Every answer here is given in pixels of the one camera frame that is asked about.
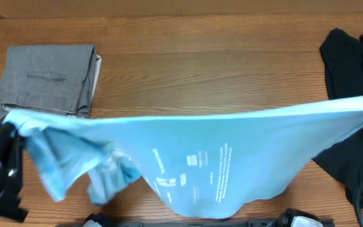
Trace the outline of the light blue printed t-shirt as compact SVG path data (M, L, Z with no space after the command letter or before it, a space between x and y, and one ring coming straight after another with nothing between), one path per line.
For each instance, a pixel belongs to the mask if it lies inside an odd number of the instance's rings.
M363 96L248 113L82 119L13 110L55 201L83 174L106 204L138 178L176 213L226 218L271 199L307 162L363 127Z

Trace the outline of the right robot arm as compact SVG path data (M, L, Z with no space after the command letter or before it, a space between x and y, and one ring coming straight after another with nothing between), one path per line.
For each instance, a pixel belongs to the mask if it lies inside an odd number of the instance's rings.
M332 219L320 219L314 214L288 208L267 227L335 227Z

